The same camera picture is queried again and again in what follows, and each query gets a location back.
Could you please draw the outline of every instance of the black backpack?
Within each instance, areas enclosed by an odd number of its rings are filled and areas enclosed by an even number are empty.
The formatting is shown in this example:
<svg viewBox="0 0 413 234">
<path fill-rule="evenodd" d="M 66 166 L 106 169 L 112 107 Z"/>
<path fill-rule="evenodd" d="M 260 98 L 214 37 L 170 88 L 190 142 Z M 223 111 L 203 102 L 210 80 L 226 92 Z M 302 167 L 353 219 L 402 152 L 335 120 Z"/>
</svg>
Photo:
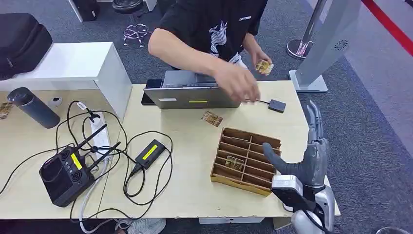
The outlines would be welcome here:
<svg viewBox="0 0 413 234">
<path fill-rule="evenodd" d="M 47 29 L 28 13 L 0 14 L 0 80 L 33 71 L 52 45 Z"/>
</svg>

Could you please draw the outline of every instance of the laptop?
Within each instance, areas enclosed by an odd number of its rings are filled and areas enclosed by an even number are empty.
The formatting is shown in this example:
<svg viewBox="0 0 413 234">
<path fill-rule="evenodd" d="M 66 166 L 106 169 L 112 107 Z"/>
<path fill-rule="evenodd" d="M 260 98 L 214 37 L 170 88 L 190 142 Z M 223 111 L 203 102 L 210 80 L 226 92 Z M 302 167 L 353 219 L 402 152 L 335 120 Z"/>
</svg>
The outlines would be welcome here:
<svg viewBox="0 0 413 234">
<path fill-rule="evenodd" d="M 145 88 L 144 92 L 160 109 L 236 108 L 210 76 L 191 71 L 166 71 L 160 88 Z"/>
</svg>

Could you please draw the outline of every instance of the sneaker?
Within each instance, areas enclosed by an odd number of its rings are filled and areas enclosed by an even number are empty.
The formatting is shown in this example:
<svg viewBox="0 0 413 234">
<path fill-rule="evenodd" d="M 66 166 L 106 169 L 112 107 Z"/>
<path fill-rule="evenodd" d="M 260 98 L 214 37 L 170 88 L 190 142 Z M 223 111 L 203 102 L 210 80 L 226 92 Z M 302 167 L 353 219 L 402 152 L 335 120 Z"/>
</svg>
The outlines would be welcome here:
<svg viewBox="0 0 413 234">
<path fill-rule="evenodd" d="M 164 218 L 121 219 L 115 229 L 126 229 L 127 234 L 159 234 L 166 225 Z"/>
</svg>

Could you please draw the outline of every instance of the person's hand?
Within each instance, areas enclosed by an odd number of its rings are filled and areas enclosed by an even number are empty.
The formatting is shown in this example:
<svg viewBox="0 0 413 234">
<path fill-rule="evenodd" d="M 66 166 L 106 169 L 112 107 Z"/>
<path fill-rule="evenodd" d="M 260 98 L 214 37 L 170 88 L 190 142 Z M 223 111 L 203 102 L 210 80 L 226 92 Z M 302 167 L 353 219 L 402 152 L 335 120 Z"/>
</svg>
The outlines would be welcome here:
<svg viewBox="0 0 413 234">
<path fill-rule="evenodd" d="M 217 84 L 224 89 L 234 101 L 254 102 L 260 99 L 257 81 L 251 72 L 229 62 L 222 62 L 214 72 Z"/>
<path fill-rule="evenodd" d="M 254 66 L 256 66 L 260 60 L 265 60 L 268 63 L 272 64 L 270 57 L 265 54 L 261 48 L 257 48 L 256 50 L 250 51 L 249 53 L 251 55 L 252 63 L 254 64 Z"/>
</svg>

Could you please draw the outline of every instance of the phone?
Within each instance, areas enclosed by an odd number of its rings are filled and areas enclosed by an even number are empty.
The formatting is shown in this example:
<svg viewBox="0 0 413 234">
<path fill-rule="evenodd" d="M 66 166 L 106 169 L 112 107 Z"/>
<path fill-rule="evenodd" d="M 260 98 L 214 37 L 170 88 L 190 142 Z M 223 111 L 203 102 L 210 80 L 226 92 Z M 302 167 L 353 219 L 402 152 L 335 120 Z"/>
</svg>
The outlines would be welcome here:
<svg viewBox="0 0 413 234">
<path fill-rule="evenodd" d="M 148 79 L 145 88 L 160 88 L 162 84 L 162 79 Z M 144 92 L 142 96 L 142 105 L 155 105 L 152 99 Z"/>
</svg>

